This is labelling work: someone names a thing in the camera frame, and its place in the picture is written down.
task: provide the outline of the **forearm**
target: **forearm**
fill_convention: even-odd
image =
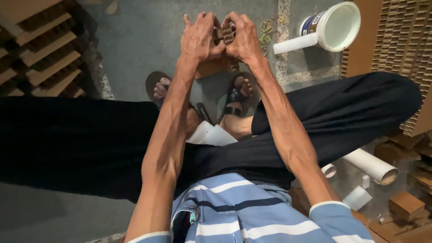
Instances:
[[[276,148],[304,189],[311,205],[338,200],[321,172],[315,149],[303,124],[277,83],[266,58],[249,63],[257,79]]]
[[[143,159],[141,194],[125,242],[146,233],[169,231],[174,190],[183,162],[187,105],[197,63],[187,56],[177,61]]]

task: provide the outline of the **left hand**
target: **left hand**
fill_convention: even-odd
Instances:
[[[181,38],[181,54],[196,59],[199,63],[218,58],[225,50],[221,41],[217,46],[213,43],[214,15],[212,12],[198,14],[194,24],[189,21],[187,14],[183,21],[186,24]]]

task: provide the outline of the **bucket label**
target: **bucket label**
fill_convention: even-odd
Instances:
[[[315,16],[307,18],[302,27],[302,36],[311,34],[317,31],[318,22],[326,11],[323,11]]]

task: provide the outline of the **right hand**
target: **right hand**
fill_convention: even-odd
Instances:
[[[261,53],[260,43],[257,36],[257,27],[246,14],[239,16],[236,12],[229,13],[223,20],[222,25],[233,23],[232,29],[236,30],[234,42],[226,46],[226,53],[246,64],[264,57]]]

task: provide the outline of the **striped shirt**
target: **striped shirt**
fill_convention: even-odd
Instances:
[[[186,243],[374,242],[342,202],[313,205],[308,219],[291,207],[286,190],[231,173],[184,191],[173,202],[171,231],[148,233],[129,243],[170,243],[189,215]]]

